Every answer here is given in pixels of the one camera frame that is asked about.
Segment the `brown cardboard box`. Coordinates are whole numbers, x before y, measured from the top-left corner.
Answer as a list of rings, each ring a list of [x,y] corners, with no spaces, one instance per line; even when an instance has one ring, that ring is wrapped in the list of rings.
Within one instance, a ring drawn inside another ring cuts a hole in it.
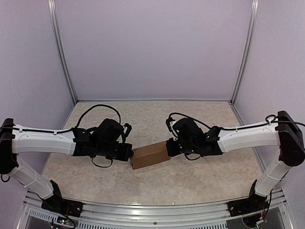
[[[133,170],[149,167],[170,160],[166,141],[135,148],[130,164]]]

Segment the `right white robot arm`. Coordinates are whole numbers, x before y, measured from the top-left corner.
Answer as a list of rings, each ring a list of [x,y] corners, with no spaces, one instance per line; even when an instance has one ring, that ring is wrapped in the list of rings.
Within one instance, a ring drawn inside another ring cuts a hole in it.
[[[166,142],[169,157],[180,154],[185,157],[191,154],[199,157],[220,156],[237,149],[279,147],[275,160],[252,184],[249,197],[244,200],[244,208],[249,212],[261,206],[289,170],[305,160],[303,134],[299,128],[301,123],[295,122],[286,111],[271,114],[263,122],[252,125],[231,128],[209,126],[207,132],[198,126],[199,120],[187,115],[176,121],[170,114],[165,123],[173,135]]]

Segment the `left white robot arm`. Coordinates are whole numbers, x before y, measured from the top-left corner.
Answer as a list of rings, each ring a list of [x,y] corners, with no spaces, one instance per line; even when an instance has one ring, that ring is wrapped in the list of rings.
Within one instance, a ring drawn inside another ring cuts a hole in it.
[[[126,142],[131,129],[129,124],[121,125],[108,118],[98,127],[89,129],[30,129],[7,118],[0,128],[0,173],[47,200],[56,212],[62,212],[67,202],[62,198],[58,185],[42,177],[21,159],[20,154],[56,153],[91,159],[103,156],[110,161],[127,162],[133,156],[132,145]]]

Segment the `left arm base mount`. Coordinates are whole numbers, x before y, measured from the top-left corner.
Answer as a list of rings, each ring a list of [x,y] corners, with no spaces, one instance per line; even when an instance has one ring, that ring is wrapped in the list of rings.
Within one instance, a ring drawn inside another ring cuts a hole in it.
[[[50,180],[53,191],[52,195],[42,200],[41,208],[52,212],[57,212],[63,216],[80,217],[83,203],[75,200],[69,200],[62,197],[59,186],[53,180]]]

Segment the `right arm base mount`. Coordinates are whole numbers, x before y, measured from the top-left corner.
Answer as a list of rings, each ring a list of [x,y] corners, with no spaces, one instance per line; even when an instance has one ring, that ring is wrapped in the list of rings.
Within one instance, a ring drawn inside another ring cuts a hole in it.
[[[227,203],[231,217],[253,213],[260,210],[267,210],[270,207],[267,197],[259,196],[255,193],[257,179],[250,188],[249,196],[239,200],[229,201]]]

